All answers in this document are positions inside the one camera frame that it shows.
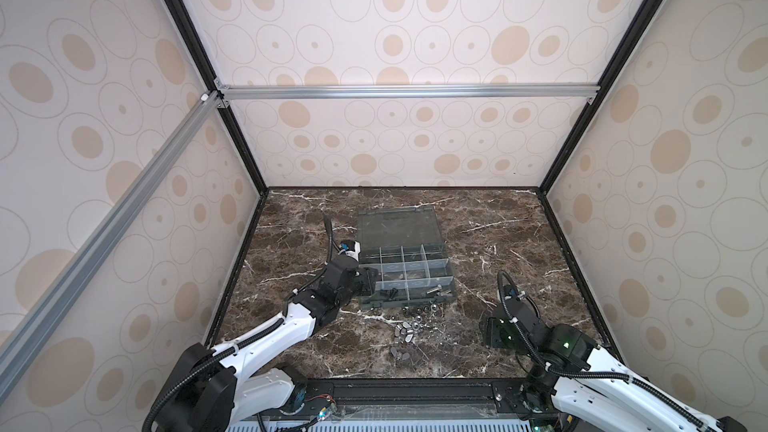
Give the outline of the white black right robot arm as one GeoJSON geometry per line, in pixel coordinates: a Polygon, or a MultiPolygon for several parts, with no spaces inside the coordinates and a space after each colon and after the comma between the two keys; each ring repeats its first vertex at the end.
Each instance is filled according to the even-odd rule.
{"type": "Polygon", "coordinates": [[[531,367],[496,398],[533,419],[550,411],[603,431],[744,431],[736,419],[715,418],[652,385],[606,348],[568,324],[547,325],[529,301],[504,296],[480,321],[489,348],[525,356],[531,367]]]}

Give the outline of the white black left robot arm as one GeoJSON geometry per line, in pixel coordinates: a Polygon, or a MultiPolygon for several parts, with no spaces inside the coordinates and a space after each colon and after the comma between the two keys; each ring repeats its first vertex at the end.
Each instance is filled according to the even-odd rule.
{"type": "Polygon", "coordinates": [[[378,272],[349,252],[332,257],[282,310],[241,336],[213,348],[195,344],[178,359],[141,426],[143,431],[224,431],[299,394],[300,376],[259,370],[282,352],[332,323],[356,297],[375,291],[378,272]]]}

